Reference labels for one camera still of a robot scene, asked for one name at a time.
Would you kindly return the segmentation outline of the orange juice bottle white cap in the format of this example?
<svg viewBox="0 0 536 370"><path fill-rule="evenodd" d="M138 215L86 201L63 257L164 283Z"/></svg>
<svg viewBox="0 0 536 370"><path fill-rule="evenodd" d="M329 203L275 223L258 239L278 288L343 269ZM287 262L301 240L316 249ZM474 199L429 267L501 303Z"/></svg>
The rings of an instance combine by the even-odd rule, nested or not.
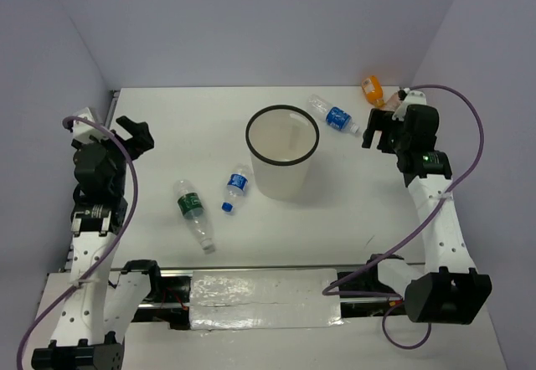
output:
<svg viewBox="0 0 536 370"><path fill-rule="evenodd" d="M402 90L393 93L385 102L384 108L388 111L396 111L403 102L400 99L402 95L404 95L404 92Z"/></svg>

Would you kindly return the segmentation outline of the green label clear plastic bottle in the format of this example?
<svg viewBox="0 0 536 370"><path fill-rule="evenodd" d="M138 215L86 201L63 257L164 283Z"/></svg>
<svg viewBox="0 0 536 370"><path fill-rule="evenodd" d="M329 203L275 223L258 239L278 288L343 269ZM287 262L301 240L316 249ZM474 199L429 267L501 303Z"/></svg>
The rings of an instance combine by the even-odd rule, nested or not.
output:
<svg viewBox="0 0 536 370"><path fill-rule="evenodd" d="M214 229L197 189L188 180L179 180L174 185L177 205L192 236L205 254L215 251Z"/></svg>

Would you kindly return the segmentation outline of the white bin with black rim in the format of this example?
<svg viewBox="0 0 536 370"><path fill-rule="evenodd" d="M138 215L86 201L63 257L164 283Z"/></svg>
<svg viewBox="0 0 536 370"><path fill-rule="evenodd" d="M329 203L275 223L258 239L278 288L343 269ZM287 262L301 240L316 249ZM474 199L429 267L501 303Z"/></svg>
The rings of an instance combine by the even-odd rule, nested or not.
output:
<svg viewBox="0 0 536 370"><path fill-rule="evenodd" d="M295 198L305 184L320 141L317 123L294 105L257 111L245 128L255 183L268 198Z"/></svg>

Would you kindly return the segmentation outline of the blue label white cap bottle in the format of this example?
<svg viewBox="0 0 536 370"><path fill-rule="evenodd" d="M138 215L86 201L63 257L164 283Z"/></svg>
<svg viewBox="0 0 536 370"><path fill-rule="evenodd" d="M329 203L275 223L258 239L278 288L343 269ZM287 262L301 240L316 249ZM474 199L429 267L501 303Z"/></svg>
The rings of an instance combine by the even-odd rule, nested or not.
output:
<svg viewBox="0 0 536 370"><path fill-rule="evenodd" d="M332 129L352 135L358 133L358 124L345 110L332 105L318 95L312 95L307 102L307 106L312 116Z"/></svg>

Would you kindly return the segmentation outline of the blue cap pepsi water bottle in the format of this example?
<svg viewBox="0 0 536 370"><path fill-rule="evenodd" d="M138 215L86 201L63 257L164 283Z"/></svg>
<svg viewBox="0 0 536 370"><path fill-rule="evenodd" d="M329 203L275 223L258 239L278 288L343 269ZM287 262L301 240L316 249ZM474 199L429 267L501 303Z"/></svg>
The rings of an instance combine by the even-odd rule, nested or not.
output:
<svg viewBox="0 0 536 370"><path fill-rule="evenodd" d="M224 199L221 209L232 214L244 202L248 185L252 179L252 171L246 164L237 164L230 172L225 184Z"/></svg>

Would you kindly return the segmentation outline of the orange bottle with label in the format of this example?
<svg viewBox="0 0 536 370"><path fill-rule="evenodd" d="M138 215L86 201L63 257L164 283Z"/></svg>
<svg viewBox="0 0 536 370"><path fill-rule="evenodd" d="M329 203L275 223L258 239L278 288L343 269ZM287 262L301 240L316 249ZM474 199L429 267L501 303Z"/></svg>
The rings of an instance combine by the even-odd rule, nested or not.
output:
<svg viewBox="0 0 536 370"><path fill-rule="evenodd" d="M365 99L369 104L376 108L382 108L384 102L384 92L374 75L370 75L361 82L361 88L364 92Z"/></svg>

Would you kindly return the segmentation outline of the silver foil tape panel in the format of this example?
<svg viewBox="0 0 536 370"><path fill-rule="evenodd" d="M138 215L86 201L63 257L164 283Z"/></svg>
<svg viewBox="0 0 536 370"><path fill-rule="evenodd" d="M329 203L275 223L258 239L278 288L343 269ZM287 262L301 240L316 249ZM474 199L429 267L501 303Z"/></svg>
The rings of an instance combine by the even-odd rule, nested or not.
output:
<svg viewBox="0 0 536 370"><path fill-rule="evenodd" d="M210 331L339 326L339 298L322 294L335 276L334 269L196 271L190 326Z"/></svg>

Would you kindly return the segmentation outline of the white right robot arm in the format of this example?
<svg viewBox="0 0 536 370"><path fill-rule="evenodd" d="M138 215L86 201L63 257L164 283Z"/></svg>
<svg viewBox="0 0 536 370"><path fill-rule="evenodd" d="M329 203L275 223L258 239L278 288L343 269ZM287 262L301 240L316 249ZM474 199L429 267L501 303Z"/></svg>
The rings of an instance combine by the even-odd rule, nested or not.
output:
<svg viewBox="0 0 536 370"><path fill-rule="evenodd" d="M392 289L405 303L412 322L468 325L492 291L488 275L477 272L462 236L447 155L435 148L438 111L410 104L400 114L373 109L363 134L364 148L380 134L378 149L397 157L419 221L424 224L425 270L419 272L390 254L364 275L372 295Z"/></svg>

